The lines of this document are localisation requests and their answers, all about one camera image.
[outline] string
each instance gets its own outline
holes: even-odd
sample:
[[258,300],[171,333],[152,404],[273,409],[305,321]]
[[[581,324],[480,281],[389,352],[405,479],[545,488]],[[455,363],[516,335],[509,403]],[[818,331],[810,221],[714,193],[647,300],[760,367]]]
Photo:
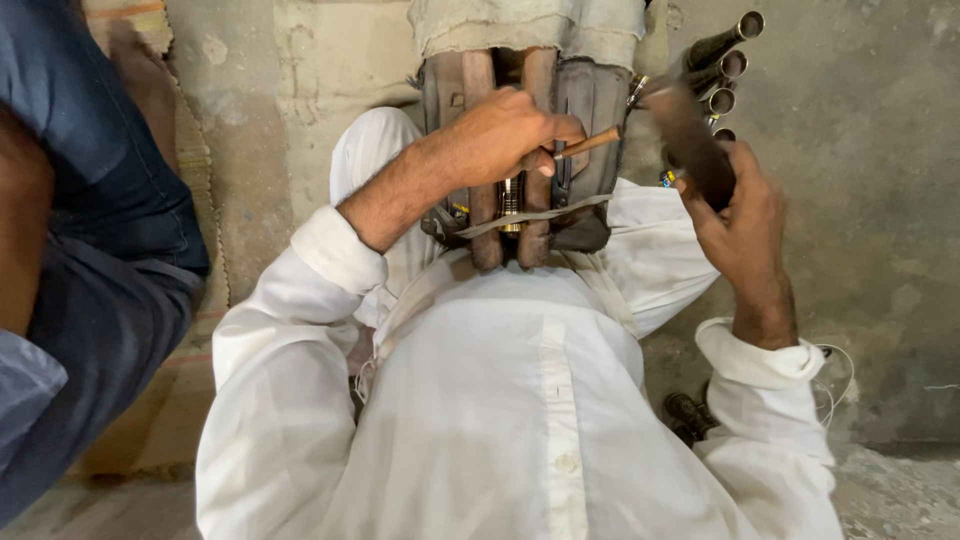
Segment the string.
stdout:
[[833,351],[840,351],[841,353],[843,353],[843,356],[847,358],[847,362],[850,363],[850,378],[847,380],[847,386],[843,389],[843,393],[840,394],[840,399],[836,401],[833,400],[833,394],[830,392],[829,388],[827,388],[825,384],[823,384],[819,380],[816,380],[816,379],[813,380],[817,384],[820,384],[820,386],[824,389],[824,391],[827,392],[827,396],[830,398],[830,410],[827,412],[827,415],[824,416],[824,419],[820,421],[820,424],[822,426],[824,426],[825,428],[829,428],[830,423],[833,422],[833,411],[836,409],[836,407],[840,406],[840,404],[843,403],[844,398],[847,397],[847,392],[850,391],[850,387],[851,385],[853,385],[853,376],[856,375],[856,369],[853,367],[853,357],[850,356],[850,354],[847,353],[847,351],[844,351],[840,347],[837,347],[836,345],[829,345],[828,343],[817,343],[814,345],[814,347],[821,347],[821,348],[830,347]]

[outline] knee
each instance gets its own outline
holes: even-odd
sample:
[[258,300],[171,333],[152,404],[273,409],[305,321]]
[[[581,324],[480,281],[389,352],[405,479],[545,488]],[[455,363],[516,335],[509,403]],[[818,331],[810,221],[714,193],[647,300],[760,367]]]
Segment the knee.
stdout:
[[377,107],[360,115],[350,128],[356,132],[373,132],[386,138],[396,137],[409,144],[420,137],[420,130],[413,120],[395,107]]

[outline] wooden block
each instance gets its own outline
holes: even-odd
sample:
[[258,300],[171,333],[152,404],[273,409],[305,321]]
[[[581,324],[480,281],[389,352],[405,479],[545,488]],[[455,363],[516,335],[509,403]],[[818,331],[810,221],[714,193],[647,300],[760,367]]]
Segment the wooden block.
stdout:
[[[462,56],[464,67],[464,100],[467,108],[473,106],[494,89],[493,58],[490,50],[465,51]],[[496,186],[478,185],[468,191],[470,226],[481,225],[493,220],[496,214]],[[470,241],[473,252],[473,267],[478,270],[490,270],[503,262],[503,246],[500,232],[496,229],[480,234]]]
[[[530,92],[534,102],[541,110],[552,112],[554,75],[557,68],[557,49],[530,47],[523,60],[521,82],[523,89]],[[548,150],[553,150],[550,143]],[[550,210],[551,187],[553,179],[539,170],[527,171],[524,187],[524,211],[544,212]],[[549,251],[550,222],[547,220],[528,221],[520,231],[520,240],[516,248],[516,260],[521,266],[535,268],[543,266]]]

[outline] wooden tool handle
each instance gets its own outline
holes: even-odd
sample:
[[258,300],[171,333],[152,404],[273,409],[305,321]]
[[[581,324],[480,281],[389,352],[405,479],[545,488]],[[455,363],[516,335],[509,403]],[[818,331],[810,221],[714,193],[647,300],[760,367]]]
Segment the wooden tool handle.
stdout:
[[612,128],[604,132],[600,132],[588,139],[581,140],[576,144],[567,146],[562,152],[558,152],[555,158],[559,160],[569,158],[570,156],[576,156],[581,152],[586,152],[587,150],[591,150],[602,144],[620,140],[621,138],[623,138],[623,130],[620,129],[620,126],[613,126]]

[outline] hairy forearm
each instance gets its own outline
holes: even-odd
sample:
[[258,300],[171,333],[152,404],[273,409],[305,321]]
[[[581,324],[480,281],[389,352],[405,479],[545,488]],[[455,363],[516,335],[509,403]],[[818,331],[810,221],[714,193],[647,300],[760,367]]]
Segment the hairy forearm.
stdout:
[[377,253],[390,249],[450,191],[454,163],[439,162],[438,156],[450,155],[435,148],[437,142],[433,136],[417,140],[337,207]]
[[765,281],[749,293],[737,291],[733,335],[760,349],[793,347],[799,343],[793,286],[784,272]]
[[53,197],[48,178],[0,178],[0,328],[26,335]]

